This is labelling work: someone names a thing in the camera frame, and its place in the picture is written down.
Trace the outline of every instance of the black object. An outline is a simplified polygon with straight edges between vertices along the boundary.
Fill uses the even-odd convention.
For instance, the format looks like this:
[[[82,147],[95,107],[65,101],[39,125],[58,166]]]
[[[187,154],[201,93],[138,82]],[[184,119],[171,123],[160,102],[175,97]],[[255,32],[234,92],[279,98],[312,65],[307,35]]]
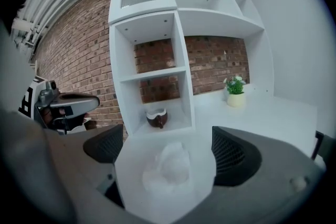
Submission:
[[[256,146],[218,126],[212,127],[212,151],[216,159],[215,185],[240,185],[261,166],[262,157]]]
[[[43,223],[77,223],[75,207],[56,171],[42,127],[0,109],[0,134],[4,214],[17,207],[16,213],[7,214],[11,219],[19,219],[19,212],[29,209],[28,217],[43,219]]]
[[[105,197],[114,202],[116,205],[120,206],[121,208],[125,208],[124,204],[122,203],[117,183],[113,182],[111,187],[105,192]]]
[[[122,148],[122,134],[123,125],[118,124],[86,140],[83,150],[99,163],[114,163]]]
[[[316,159],[317,153],[318,153],[318,151],[321,147],[321,144],[322,144],[322,141],[323,141],[323,138],[324,138],[324,134],[320,133],[319,131],[316,131],[315,132],[315,138],[317,138],[317,142],[316,142],[316,146],[314,148],[314,152],[311,155],[312,159]]]

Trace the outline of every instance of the gray surface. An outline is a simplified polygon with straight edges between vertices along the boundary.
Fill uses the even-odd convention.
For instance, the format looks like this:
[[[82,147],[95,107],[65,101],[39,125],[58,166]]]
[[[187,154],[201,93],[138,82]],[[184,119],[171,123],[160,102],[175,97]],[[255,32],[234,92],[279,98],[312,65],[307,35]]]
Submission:
[[[114,125],[60,136],[60,139],[69,156],[76,163],[76,166],[82,174],[85,175],[91,182],[94,188],[100,186],[107,179],[108,174],[112,173],[113,165],[98,163],[88,156],[83,150],[83,143],[87,139],[90,139],[113,127]]]
[[[304,201],[321,176],[318,166],[297,148],[270,138],[224,128],[256,145],[259,171],[238,187],[214,187],[210,196],[177,223],[277,223]],[[292,178],[307,176],[309,186],[295,193]]]
[[[278,223],[292,213],[310,194],[321,172],[318,166],[295,147],[270,138],[231,130],[231,133],[255,144],[262,154],[259,171],[238,187],[214,187],[212,193],[192,212],[176,223]],[[105,167],[85,165],[86,158],[70,155],[63,139],[48,131],[57,171],[72,198],[80,223],[148,223],[107,200],[92,182],[104,177]],[[99,173],[90,178],[88,171]],[[308,187],[296,193],[289,181],[307,176]]]

